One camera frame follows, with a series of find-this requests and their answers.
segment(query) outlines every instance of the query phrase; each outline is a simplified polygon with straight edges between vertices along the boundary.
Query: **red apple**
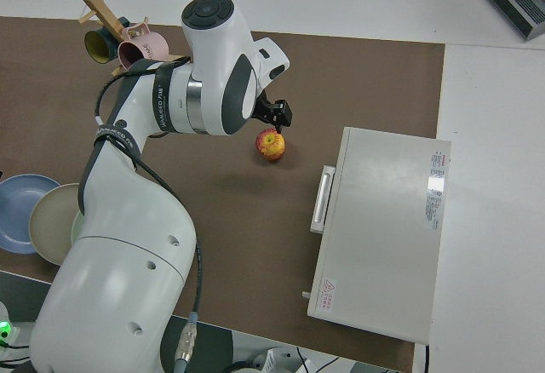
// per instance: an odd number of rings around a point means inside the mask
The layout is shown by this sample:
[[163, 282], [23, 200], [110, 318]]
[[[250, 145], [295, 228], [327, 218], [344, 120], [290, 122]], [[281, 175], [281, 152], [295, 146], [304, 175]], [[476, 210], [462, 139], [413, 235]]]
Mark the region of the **red apple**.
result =
[[284, 137], [276, 129], [265, 129], [255, 139], [255, 147], [269, 161], [278, 160], [284, 154]]

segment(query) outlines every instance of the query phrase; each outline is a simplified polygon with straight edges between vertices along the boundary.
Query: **blue plate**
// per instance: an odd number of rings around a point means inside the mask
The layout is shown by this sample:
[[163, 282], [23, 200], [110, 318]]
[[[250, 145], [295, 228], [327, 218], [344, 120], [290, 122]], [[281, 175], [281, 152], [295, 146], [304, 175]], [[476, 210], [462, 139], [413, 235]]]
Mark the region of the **blue plate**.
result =
[[0, 248], [17, 254], [36, 252], [28, 221], [40, 198], [58, 186], [43, 175], [15, 175], [0, 183]]

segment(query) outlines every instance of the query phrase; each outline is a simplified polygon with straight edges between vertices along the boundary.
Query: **warning label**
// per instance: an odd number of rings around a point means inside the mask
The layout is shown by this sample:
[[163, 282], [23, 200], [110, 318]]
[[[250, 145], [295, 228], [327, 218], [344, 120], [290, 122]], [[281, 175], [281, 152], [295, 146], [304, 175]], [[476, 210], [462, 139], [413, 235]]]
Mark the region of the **warning label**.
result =
[[337, 281], [331, 278], [322, 278], [322, 289], [320, 295], [319, 310], [322, 312], [331, 312], [333, 309], [333, 300], [335, 300], [335, 292], [337, 289]]
[[438, 230], [443, 217], [443, 196], [445, 193], [446, 156], [436, 152], [432, 156], [431, 168], [427, 180], [426, 225]]

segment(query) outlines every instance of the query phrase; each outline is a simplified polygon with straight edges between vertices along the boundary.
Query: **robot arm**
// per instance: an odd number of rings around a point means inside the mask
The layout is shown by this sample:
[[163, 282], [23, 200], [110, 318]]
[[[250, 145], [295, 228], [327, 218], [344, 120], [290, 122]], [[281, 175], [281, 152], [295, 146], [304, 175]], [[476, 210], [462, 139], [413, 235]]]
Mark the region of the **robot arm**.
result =
[[263, 90], [289, 62], [273, 41], [253, 41], [231, 0], [191, 2], [182, 27], [194, 63], [134, 64], [99, 129], [80, 182], [82, 237], [32, 333], [39, 373], [163, 372], [159, 345], [192, 264], [195, 230], [180, 202], [137, 175], [113, 141], [139, 156], [158, 131], [232, 135], [252, 117], [290, 125], [285, 101], [280, 111]]

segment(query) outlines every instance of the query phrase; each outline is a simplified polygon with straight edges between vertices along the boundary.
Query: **green light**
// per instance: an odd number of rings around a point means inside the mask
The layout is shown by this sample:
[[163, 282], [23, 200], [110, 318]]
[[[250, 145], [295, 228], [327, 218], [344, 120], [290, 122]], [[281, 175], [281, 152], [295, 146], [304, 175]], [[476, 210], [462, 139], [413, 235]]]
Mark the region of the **green light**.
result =
[[0, 322], [0, 336], [8, 337], [10, 332], [11, 332], [11, 324], [9, 324], [9, 322], [6, 322], [5, 320]]

